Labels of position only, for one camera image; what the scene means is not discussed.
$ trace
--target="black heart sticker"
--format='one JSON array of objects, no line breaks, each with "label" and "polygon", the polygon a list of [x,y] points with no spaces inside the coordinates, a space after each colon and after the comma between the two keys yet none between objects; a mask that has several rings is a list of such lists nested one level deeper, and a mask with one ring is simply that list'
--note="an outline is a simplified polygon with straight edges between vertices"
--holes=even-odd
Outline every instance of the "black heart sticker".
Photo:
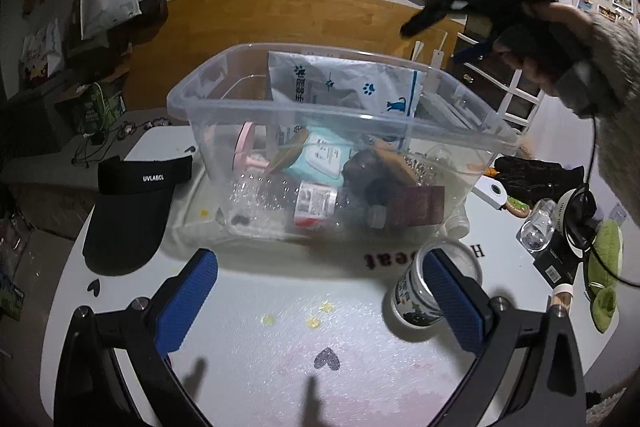
[{"label": "black heart sticker", "polygon": [[94,279],[89,283],[89,286],[86,287],[88,292],[94,292],[94,297],[100,295],[100,281],[98,279]]},{"label": "black heart sticker", "polygon": [[324,364],[328,365],[332,371],[338,371],[338,369],[340,369],[340,359],[331,347],[326,347],[320,351],[314,360],[314,367],[316,369],[320,369]]}]

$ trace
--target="blue gripper pad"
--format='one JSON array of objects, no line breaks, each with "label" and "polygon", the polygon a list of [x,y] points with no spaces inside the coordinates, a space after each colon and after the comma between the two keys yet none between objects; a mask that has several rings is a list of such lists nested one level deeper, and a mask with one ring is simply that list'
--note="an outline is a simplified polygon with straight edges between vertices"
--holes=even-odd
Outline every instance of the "blue gripper pad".
[{"label": "blue gripper pad", "polygon": [[191,272],[184,275],[174,296],[156,320],[156,349],[160,358],[179,349],[202,304],[218,278],[218,260],[212,251],[205,251]]},{"label": "blue gripper pad", "polygon": [[[436,256],[436,252],[441,254],[440,259]],[[457,278],[450,273],[453,270],[457,272]],[[464,278],[439,248],[434,248],[424,256],[422,277],[453,330],[460,347],[478,356],[484,347],[484,319],[456,281],[456,279],[468,278]]]}]

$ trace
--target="white bag with blue cat print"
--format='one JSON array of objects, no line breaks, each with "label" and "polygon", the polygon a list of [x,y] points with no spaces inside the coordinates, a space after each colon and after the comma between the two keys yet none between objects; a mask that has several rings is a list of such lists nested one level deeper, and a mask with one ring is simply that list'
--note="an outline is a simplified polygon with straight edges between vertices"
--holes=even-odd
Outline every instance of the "white bag with blue cat print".
[{"label": "white bag with blue cat print", "polygon": [[[271,95],[280,103],[317,103],[357,108],[366,114],[413,117],[426,75],[380,62],[269,52]],[[281,127],[278,144],[287,143],[293,133],[293,126]],[[401,139],[392,143],[400,147]]]}]

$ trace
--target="green plush toy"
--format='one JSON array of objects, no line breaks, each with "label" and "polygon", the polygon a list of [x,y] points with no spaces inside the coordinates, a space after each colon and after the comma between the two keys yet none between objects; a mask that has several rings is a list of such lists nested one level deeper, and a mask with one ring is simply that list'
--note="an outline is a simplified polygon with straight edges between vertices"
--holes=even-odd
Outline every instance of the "green plush toy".
[{"label": "green plush toy", "polygon": [[596,329],[604,333],[611,324],[613,313],[616,311],[616,289],[607,286],[598,291],[596,298],[591,303],[591,318]]},{"label": "green plush toy", "polygon": [[[593,248],[598,252],[603,263],[613,273],[620,273],[622,264],[622,230],[613,219],[606,219],[602,222],[598,235],[593,242]],[[610,276],[602,267],[595,255],[589,256],[589,266],[587,276],[591,285],[591,290],[597,295],[602,287],[615,286],[616,280]]]},{"label": "green plush toy", "polygon": [[[607,268],[617,275],[622,267],[622,247],[622,230],[613,219],[606,219],[598,230],[593,250],[598,253]],[[607,273],[593,253],[589,256],[588,263],[589,290],[594,295],[591,301],[591,318],[597,330],[604,333],[616,311],[618,282]]]}]

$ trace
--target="brown bag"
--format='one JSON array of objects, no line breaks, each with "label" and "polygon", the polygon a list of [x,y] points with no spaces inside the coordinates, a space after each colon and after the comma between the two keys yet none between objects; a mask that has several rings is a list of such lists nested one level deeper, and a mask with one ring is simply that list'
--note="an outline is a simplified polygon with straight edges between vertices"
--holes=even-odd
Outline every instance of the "brown bag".
[{"label": "brown bag", "polygon": [[153,39],[169,16],[166,0],[143,0],[138,3],[142,13],[122,25],[134,46]]}]

